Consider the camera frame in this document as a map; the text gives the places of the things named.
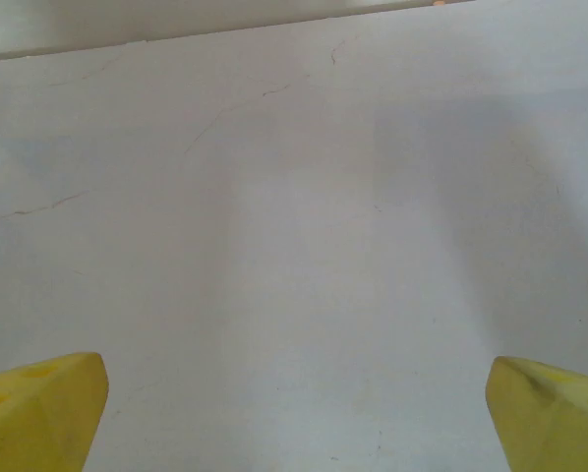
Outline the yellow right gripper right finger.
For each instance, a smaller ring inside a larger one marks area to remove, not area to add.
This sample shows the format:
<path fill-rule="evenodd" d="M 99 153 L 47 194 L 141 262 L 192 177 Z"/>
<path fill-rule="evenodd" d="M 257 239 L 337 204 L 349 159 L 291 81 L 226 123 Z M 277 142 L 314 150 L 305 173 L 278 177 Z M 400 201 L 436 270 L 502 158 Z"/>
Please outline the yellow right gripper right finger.
<path fill-rule="evenodd" d="M 588 471 L 588 376 L 498 356 L 486 401 L 510 470 Z"/>

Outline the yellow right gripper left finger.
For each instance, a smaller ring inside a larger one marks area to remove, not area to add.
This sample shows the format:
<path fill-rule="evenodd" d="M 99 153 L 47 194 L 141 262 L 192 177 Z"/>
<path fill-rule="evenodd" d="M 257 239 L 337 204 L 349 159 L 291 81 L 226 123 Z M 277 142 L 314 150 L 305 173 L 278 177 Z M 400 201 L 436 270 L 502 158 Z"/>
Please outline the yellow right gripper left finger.
<path fill-rule="evenodd" d="M 81 471 L 108 397 L 100 354 L 0 372 L 0 471 Z"/>

